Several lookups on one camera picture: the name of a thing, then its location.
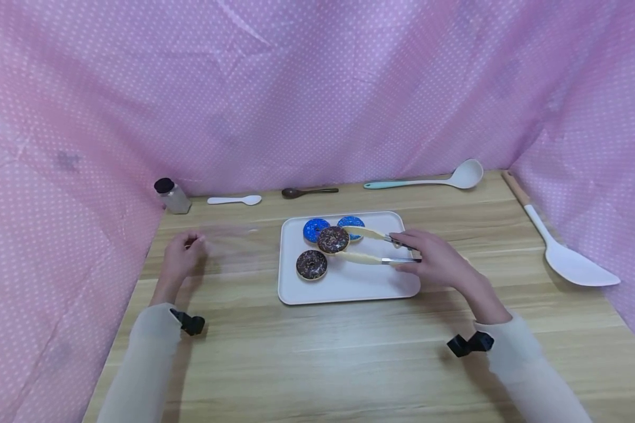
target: tongs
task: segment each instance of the tongs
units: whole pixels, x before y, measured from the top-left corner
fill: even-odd
[[[400,263],[421,263],[420,258],[387,258],[387,257],[375,257],[369,254],[362,253],[349,253],[347,251],[340,251],[334,254],[335,257],[344,259],[352,263],[359,264],[400,264]]]
[[[351,235],[359,235],[359,236],[366,237],[367,239],[390,242],[390,244],[393,244],[395,248],[397,249],[400,247],[406,247],[408,250],[419,251],[415,249],[414,247],[408,246],[407,244],[402,244],[402,242],[395,241],[389,235],[384,235],[383,233],[371,230],[368,227],[362,227],[362,226],[342,226],[342,227],[346,230],[346,232],[350,233]]]

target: blue donut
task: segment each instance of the blue donut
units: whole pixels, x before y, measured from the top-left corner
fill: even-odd
[[[303,226],[303,237],[308,242],[315,244],[318,241],[319,232],[326,227],[330,227],[330,224],[325,219],[310,219]]]
[[[355,217],[355,216],[346,216],[346,217],[342,217],[341,220],[339,221],[339,223],[337,223],[339,226],[360,226],[360,227],[364,227],[364,222],[362,222],[362,219],[359,217]],[[355,241],[358,239],[361,239],[362,236],[360,235],[350,235],[350,241]]]

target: donut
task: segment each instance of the donut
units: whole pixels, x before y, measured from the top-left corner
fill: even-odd
[[[338,226],[364,227],[364,222],[362,222],[362,219],[355,216],[342,217],[341,220],[336,224],[338,224]],[[353,235],[352,233],[350,234],[350,242],[358,241],[360,239],[362,239],[361,235]]]
[[[310,242],[310,244],[315,244],[318,241],[319,232],[326,227],[329,227],[329,222],[325,219],[310,219],[303,226],[303,237]]]
[[[330,226],[320,231],[317,237],[317,247],[326,254],[343,251],[350,242],[350,235],[343,227]]]
[[[296,272],[301,279],[316,281],[327,273],[327,257],[317,250],[304,251],[296,259]]]

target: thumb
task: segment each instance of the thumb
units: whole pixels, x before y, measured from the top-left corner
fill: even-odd
[[[195,256],[203,256],[206,254],[205,237],[201,236],[197,240],[193,241],[191,247],[188,249],[189,254]]]
[[[393,267],[395,268],[396,271],[418,275],[420,264],[421,263],[401,263],[401,264],[395,264]]]

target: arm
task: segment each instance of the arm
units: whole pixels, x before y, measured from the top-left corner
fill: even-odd
[[[125,358],[96,420],[99,423],[161,421],[181,338],[181,323],[170,308],[174,308],[185,277],[204,255],[205,237],[200,233],[180,233],[167,245],[155,293],[149,307],[136,318]]]
[[[438,236],[415,230],[390,236],[418,249],[423,259],[421,263],[402,264],[397,270],[463,294],[475,316],[475,329],[494,338],[494,346],[487,352],[490,371],[527,423],[590,422],[579,399],[544,357],[525,321],[504,307],[484,275]]]
[[[488,287],[491,294],[476,289],[464,296],[477,319],[475,330],[494,338],[494,346],[487,352],[489,369],[506,388],[520,414],[528,423],[590,423],[586,410],[550,366],[526,322],[509,313],[491,285]],[[503,313],[508,313],[508,317],[504,318]]]
[[[157,423],[162,419],[181,324],[162,303],[141,311],[129,346],[106,394],[99,423]]]

